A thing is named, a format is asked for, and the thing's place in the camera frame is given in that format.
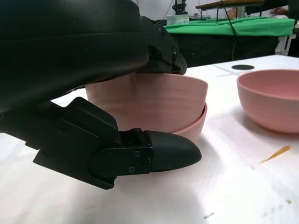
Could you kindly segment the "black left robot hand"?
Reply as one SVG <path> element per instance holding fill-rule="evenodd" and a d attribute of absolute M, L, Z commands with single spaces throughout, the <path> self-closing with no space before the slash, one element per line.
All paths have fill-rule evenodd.
<path fill-rule="evenodd" d="M 175 134 L 120 131 L 81 97 L 52 100 L 135 71 L 182 77 L 186 68 L 176 40 L 131 0 L 0 3 L 0 130 L 36 149 L 34 163 L 96 187 L 193 165 L 201 152 Z"/>

